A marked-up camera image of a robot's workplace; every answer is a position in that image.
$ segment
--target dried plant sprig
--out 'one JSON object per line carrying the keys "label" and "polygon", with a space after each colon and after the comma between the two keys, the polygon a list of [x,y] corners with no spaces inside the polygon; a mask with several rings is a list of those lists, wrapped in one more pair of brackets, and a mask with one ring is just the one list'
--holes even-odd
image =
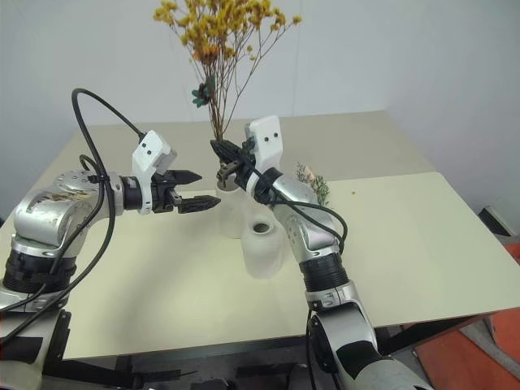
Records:
{"label": "dried plant sprig", "polygon": [[308,184],[318,197],[318,204],[328,205],[327,196],[331,192],[327,182],[321,175],[315,175],[312,170],[300,162],[297,163],[296,176],[302,183]]}
{"label": "dried plant sprig", "polygon": [[[274,44],[293,25],[301,22],[295,15],[288,23],[285,14],[271,0],[185,0],[185,9],[176,2],[161,1],[154,20],[170,26],[188,49],[190,63],[199,80],[193,90],[197,107],[208,105],[214,137],[223,139],[241,94],[258,64]],[[261,27],[269,23],[262,36]],[[249,60],[249,72],[239,83],[237,68]],[[235,99],[228,101],[234,85]]]}

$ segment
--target black wire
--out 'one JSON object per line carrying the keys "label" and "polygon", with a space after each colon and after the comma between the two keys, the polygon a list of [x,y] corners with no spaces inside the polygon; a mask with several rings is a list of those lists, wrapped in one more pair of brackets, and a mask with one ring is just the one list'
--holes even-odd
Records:
{"label": "black wire", "polygon": [[[74,107],[74,113],[76,114],[76,112],[80,109],[78,106],[78,101],[77,101],[77,96],[80,94],[80,93],[83,93],[85,95],[88,95],[90,96],[91,98],[97,100],[98,102],[100,102],[103,106],[105,106],[106,108],[108,108],[110,111],[112,111],[112,113],[114,113],[119,119],[121,119],[123,122],[126,123],[127,126],[129,126],[138,136],[139,136],[139,141],[142,141],[142,139],[145,137],[145,134],[139,130],[135,124],[133,124],[132,122],[130,122],[128,119],[126,119],[123,114],[121,114],[119,111],[117,111],[110,103],[106,102],[102,97],[99,97],[97,94],[95,94],[94,92],[90,92],[89,90],[87,89],[84,89],[84,88],[76,88],[72,91],[72,105],[75,106]],[[85,123],[83,122],[83,117],[81,116],[81,113],[80,113],[80,116],[78,117],[78,115],[76,114],[76,119],[78,121],[78,123],[81,122],[83,123],[83,126],[85,125]]]}
{"label": "black wire", "polygon": [[99,167],[96,164],[94,160],[92,160],[89,156],[85,154],[80,154],[80,164],[86,171],[90,171],[90,167],[87,165],[87,163],[90,164],[90,166],[96,171],[96,174],[99,176]]}
{"label": "black wire", "polygon": [[316,382],[314,381],[314,373],[312,372],[312,361],[310,360],[310,329],[309,329],[309,320],[310,316],[312,315],[312,310],[309,309],[309,312],[307,313],[307,322],[305,323],[305,356],[307,358],[307,369],[309,370],[309,380],[310,380],[310,386],[312,387],[312,390],[316,390]]}
{"label": "black wire", "polygon": [[309,215],[307,215],[307,214],[303,215],[302,214],[304,212],[303,210],[301,210],[302,213],[298,213],[298,214],[302,215],[304,218],[308,219],[311,223],[313,223],[313,224],[317,225],[319,228],[322,228],[323,230],[331,233],[335,238],[337,238],[339,241],[340,253],[343,253],[343,248],[345,246],[344,242],[347,238],[347,234],[349,233],[349,227],[347,226],[347,223],[345,222],[345,220],[343,218],[341,218],[341,215],[336,213],[334,210],[331,210],[325,206],[315,205],[314,203],[308,203],[306,201],[290,201],[287,199],[284,199],[282,201],[273,201],[271,204],[272,205],[286,205],[289,207],[291,207],[291,206],[309,207],[310,209],[322,210],[322,211],[325,211],[326,213],[332,215],[334,218],[336,218],[341,223],[341,227],[343,228],[343,233],[341,234],[341,236],[335,230],[330,229],[329,227],[325,227],[324,225],[322,225],[315,219],[312,219],[311,217],[309,217]]}
{"label": "black wire", "polygon": [[336,386],[336,390],[341,390],[340,383],[338,382],[338,379],[336,377],[336,374],[332,373],[332,380],[334,381],[334,386]]}
{"label": "black wire", "polygon": [[[83,167],[85,167],[85,162],[81,161],[81,157],[84,157],[84,160],[88,161],[92,166],[93,169],[96,171],[96,175],[101,175],[101,172],[99,171],[98,165],[88,156],[85,156],[82,154],[80,156],[80,162]],[[56,257],[54,258],[54,261],[50,267],[49,274],[54,275],[54,273],[58,270],[58,264],[62,260],[63,255],[67,252],[68,248],[71,246],[72,242],[78,237],[78,235],[85,229],[89,223],[93,220],[93,218],[98,214],[99,210],[103,206],[104,197],[105,197],[105,191],[102,185],[102,182],[99,183],[99,194],[97,195],[97,202],[96,206],[92,209],[90,214],[87,216],[87,218],[76,228],[76,230],[63,242],[62,248],[56,253]],[[38,297],[40,297],[43,292],[46,290],[47,284],[43,284],[33,295],[30,297],[27,297],[23,299],[22,301],[18,301],[16,303],[13,303],[12,305],[2,307],[0,309],[0,313],[6,313],[7,311],[18,309],[21,306],[25,306],[28,303],[31,303],[32,301],[36,300]]]}
{"label": "black wire", "polygon": [[[227,151],[231,154],[234,154],[235,153],[235,150],[232,150],[232,149],[229,149],[228,146],[226,144],[221,144],[221,146],[224,148],[224,149],[227,149]],[[337,214],[335,211],[325,207],[325,206],[320,206],[320,205],[315,205],[314,203],[307,203],[307,202],[296,202],[296,201],[291,201],[289,199],[286,199],[285,196],[278,190],[276,189],[266,178],[265,176],[258,170],[255,168],[255,166],[249,161],[249,159],[245,156],[240,156],[241,157],[241,161],[248,166],[248,168],[253,171],[257,176],[258,176],[258,179],[261,180],[265,185],[267,185],[269,187],[269,189],[271,191],[273,191],[275,193],[275,195],[280,199],[279,201],[277,201],[276,199],[271,203],[271,204],[275,204],[276,202],[282,202],[281,204],[284,204],[286,206],[289,206],[291,209],[293,209],[295,212],[297,212],[299,215],[301,215],[303,218],[307,219],[309,222],[311,222],[313,225],[317,226],[318,228],[321,228],[323,229],[325,232],[328,232],[330,234],[332,234],[337,240],[338,240],[338,245],[340,247],[340,254],[343,253],[343,249],[345,248],[345,240],[347,238],[347,234],[348,234],[348,228],[347,228],[347,223],[345,222],[345,220],[343,218],[341,218],[341,216],[339,214]],[[330,229],[329,227],[323,225],[322,223],[318,222],[316,219],[310,217],[308,214],[305,213],[305,211],[303,210],[300,210],[298,207],[297,207],[297,204],[299,206],[304,206],[304,207],[309,207],[309,208],[313,208],[313,209],[319,209],[319,210],[322,210],[322,211],[325,211],[327,212],[328,214],[334,216],[335,218],[337,218],[340,223],[341,223],[341,226],[343,227],[343,234],[340,236],[338,234],[338,232],[334,229]]]}
{"label": "black wire", "polygon": [[[98,150],[96,149],[95,144],[93,143],[92,137],[89,134],[89,130],[87,129],[85,122],[83,120],[83,116],[81,115],[80,106],[78,103],[78,95],[80,93],[86,94],[90,96],[91,98],[94,98],[98,102],[100,102],[103,106],[108,108],[110,111],[112,111],[116,116],[118,116],[123,122],[125,122],[138,136],[139,139],[142,140],[144,138],[145,134],[141,132],[136,126],[133,125],[128,119],[126,119],[122,114],[120,114],[113,106],[111,106],[108,102],[100,98],[95,93],[92,93],[88,91],[87,89],[74,89],[72,91],[72,107],[74,109],[74,114],[76,115],[76,119],[78,122],[78,125],[80,126],[80,130],[83,134],[83,137],[87,143],[87,146],[90,149],[90,152],[93,155],[93,160],[86,156],[81,155],[80,156],[80,162],[83,168],[87,169],[85,161],[89,162],[92,165],[92,168],[96,171],[96,174],[100,180],[99,182],[99,195],[97,198],[97,204],[94,207],[93,211],[89,214],[89,217],[72,233],[72,235],[67,239],[67,241],[64,243],[63,249],[58,253],[56,258],[53,261],[52,267],[50,269],[50,273],[54,273],[58,264],[59,260],[63,257],[63,254],[68,249],[68,246],[74,241],[74,239],[77,237],[77,235],[80,234],[80,232],[92,221],[92,219],[96,216],[96,214],[101,209],[103,202],[104,202],[104,190],[103,186],[106,191],[107,195],[107,201],[108,201],[108,210],[109,210],[109,221],[108,221],[108,228],[106,229],[106,235],[105,239],[102,242],[102,246],[96,253],[96,255],[93,257],[91,262],[88,264],[88,266],[81,272],[81,274],[75,278],[64,290],[62,290],[58,295],[56,295],[52,300],[48,301],[39,311],[37,311],[35,314],[33,314],[31,317],[23,321],[18,327],[16,327],[13,331],[11,331],[7,336],[5,336],[2,339],[2,347],[5,347],[7,343],[9,343],[11,340],[13,340],[20,332],[22,332],[25,328],[27,328],[31,323],[39,319],[47,310],[52,308],[56,303],[61,301],[76,285],[78,285],[89,273],[90,271],[98,264],[100,258],[105,253],[106,248],[110,244],[112,233],[114,232],[114,225],[115,225],[115,200],[114,200],[114,193],[112,192],[111,184],[110,184],[110,177],[106,173],[105,166],[103,164],[103,161],[98,153]],[[6,308],[3,308],[0,313],[7,310],[12,310],[14,306],[20,307],[22,305],[26,305],[30,301],[34,301],[37,297],[39,297],[43,291],[45,290],[46,285],[43,284],[38,291],[33,294],[31,297],[21,301],[17,302],[14,305],[7,306]]]}

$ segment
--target table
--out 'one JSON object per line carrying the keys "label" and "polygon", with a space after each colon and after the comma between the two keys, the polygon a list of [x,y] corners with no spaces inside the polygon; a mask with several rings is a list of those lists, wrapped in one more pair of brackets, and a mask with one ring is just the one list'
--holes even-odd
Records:
{"label": "table", "polygon": [[[282,170],[294,171],[301,161],[330,180],[330,206],[349,224],[344,265],[373,326],[520,306],[518,265],[385,113],[287,118],[281,123]],[[242,124],[235,123],[232,140],[241,140]],[[159,131],[177,148],[174,168],[204,175],[201,182],[183,188],[184,196],[213,193],[217,164],[208,127],[142,126]],[[92,133],[107,169],[129,174],[135,137],[119,126],[96,127]],[[303,154],[308,145],[310,154]],[[77,155],[85,151],[75,135],[37,186],[78,167]],[[77,259],[79,269],[96,252],[105,228],[105,222],[91,228]],[[12,232],[10,217],[0,229],[3,261]],[[104,258],[71,295],[65,358],[299,336],[305,331],[304,290],[288,248],[273,279],[249,277],[240,242],[219,235],[214,210],[147,216],[128,212],[117,219]],[[461,322],[449,321],[443,326]]]}

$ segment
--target white vase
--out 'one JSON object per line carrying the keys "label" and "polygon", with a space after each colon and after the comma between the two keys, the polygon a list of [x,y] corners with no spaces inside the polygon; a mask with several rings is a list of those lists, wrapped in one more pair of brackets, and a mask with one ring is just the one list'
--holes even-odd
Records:
{"label": "white vase", "polygon": [[216,197],[220,199],[217,207],[217,219],[220,232],[229,238],[241,238],[245,225],[245,201],[247,195],[235,184],[235,176],[229,176],[226,186],[217,182]]}
{"label": "white vase", "polygon": [[270,279],[282,267],[284,232],[267,212],[248,217],[240,240],[245,268],[256,279]]}

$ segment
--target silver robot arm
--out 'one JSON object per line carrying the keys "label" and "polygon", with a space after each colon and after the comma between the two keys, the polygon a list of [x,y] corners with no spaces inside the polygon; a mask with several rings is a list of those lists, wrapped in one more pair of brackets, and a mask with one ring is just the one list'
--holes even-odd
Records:
{"label": "silver robot arm", "polygon": [[341,243],[302,215],[334,230],[330,214],[309,206],[297,206],[297,212],[288,204],[318,202],[309,186],[279,171],[283,145],[278,118],[253,121],[245,135],[242,148],[229,141],[212,141],[225,163],[217,176],[226,180],[236,175],[236,183],[257,202],[269,205],[284,226],[303,274],[305,299],[315,312],[307,327],[320,367],[337,374],[345,390],[433,390],[402,363],[378,353],[374,329],[343,268]]}
{"label": "silver robot arm", "polygon": [[[219,199],[211,196],[183,199],[177,194],[176,185],[189,184],[201,177],[191,171],[167,170],[175,156],[157,133],[147,132],[132,155],[132,175],[109,174],[115,215],[121,215],[125,210],[137,210],[143,215],[174,209],[183,214],[207,210],[218,204]],[[66,305],[68,294],[11,342],[6,344],[4,340],[48,302],[59,299],[58,295],[63,295],[63,290],[69,286],[76,271],[76,256],[88,229],[109,216],[107,199],[111,195],[105,194],[93,219],[76,238],[72,237],[98,203],[98,180],[95,171],[63,173],[51,186],[29,193],[15,209],[15,234],[11,239],[6,271],[0,281],[1,389],[33,390],[41,385],[41,373],[60,317],[70,318],[69,313],[60,310]],[[65,248],[69,239],[73,241]],[[52,271],[56,258],[60,260]]]}

